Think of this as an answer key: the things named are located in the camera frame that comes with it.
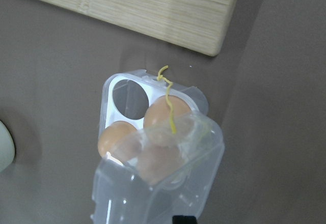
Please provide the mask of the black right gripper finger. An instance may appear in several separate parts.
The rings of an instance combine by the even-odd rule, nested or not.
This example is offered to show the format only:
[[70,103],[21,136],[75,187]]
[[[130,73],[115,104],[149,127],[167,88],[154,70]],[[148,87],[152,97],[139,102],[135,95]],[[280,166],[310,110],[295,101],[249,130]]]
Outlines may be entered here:
[[195,216],[175,215],[172,217],[172,224],[198,224]]

